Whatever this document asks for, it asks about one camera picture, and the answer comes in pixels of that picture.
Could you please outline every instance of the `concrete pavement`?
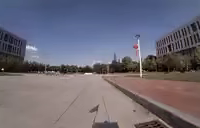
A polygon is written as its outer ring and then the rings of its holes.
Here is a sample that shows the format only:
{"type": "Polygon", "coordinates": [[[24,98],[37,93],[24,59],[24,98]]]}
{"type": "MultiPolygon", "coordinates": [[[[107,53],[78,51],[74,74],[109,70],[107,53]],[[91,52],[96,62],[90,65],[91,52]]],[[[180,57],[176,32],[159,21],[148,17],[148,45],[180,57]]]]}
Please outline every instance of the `concrete pavement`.
{"type": "Polygon", "coordinates": [[[0,128],[91,128],[97,105],[120,128],[158,119],[101,76],[0,76],[0,128]]]}

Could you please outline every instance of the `grass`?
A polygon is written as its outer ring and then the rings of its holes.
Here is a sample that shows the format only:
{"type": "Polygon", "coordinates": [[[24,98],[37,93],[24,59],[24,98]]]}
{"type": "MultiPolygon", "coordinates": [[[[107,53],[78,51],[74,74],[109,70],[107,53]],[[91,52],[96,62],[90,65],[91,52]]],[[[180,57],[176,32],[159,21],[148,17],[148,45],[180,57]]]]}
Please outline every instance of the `grass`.
{"type": "MultiPolygon", "coordinates": [[[[139,77],[139,75],[127,75],[126,77],[139,77]]],[[[200,82],[200,72],[146,72],[144,73],[144,78],[146,79],[157,79],[157,80],[176,80],[176,81],[190,81],[190,82],[200,82]]]]}

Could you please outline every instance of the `cloud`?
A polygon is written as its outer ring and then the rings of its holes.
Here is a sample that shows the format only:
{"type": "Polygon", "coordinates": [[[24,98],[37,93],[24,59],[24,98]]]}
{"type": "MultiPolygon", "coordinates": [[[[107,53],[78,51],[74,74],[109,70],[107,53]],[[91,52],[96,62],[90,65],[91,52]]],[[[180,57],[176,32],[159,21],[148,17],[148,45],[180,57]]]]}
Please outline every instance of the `cloud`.
{"type": "Polygon", "coordinates": [[[92,65],[94,65],[96,63],[102,63],[102,61],[101,60],[93,60],[92,65]]]}
{"type": "Polygon", "coordinates": [[[38,59],[38,58],[39,58],[39,56],[31,56],[31,58],[37,58],[37,59],[38,59]]]}
{"type": "Polygon", "coordinates": [[[26,50],[37,52],[38,48],[36,48],[35,46],[32,46],[32,45],[27,45],[26,50]]]}

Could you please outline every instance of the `office building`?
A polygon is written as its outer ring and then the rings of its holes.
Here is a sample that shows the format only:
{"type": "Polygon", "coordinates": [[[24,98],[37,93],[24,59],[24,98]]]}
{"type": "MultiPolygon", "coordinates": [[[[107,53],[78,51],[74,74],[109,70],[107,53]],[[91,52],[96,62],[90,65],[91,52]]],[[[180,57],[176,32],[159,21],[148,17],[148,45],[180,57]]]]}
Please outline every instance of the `office building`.
{"type": "Polygon", "coordinates": [[[26,40],[0,28],[0,56],[24,60],[26,40]]]}
{"type": "Polygon", "coordinates": [[[194,56],[197,46],[200,46],[200,16],[156,41],[156,55],[162,57],[169,53],[180,53],[194,56]]]}

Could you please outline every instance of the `sky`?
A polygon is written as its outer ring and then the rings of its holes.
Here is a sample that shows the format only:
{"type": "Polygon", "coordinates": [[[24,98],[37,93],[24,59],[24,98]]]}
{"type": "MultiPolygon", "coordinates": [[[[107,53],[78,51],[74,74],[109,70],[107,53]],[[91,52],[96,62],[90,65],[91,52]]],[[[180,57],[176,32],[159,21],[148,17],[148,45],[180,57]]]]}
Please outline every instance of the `sky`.
{"type": "Polygon", "coordinates": [[[0,0],[0,26],[27,40],[26,59],[91,65],[142,57],[155,41],[200,14],[200,0],[0,0]]]}

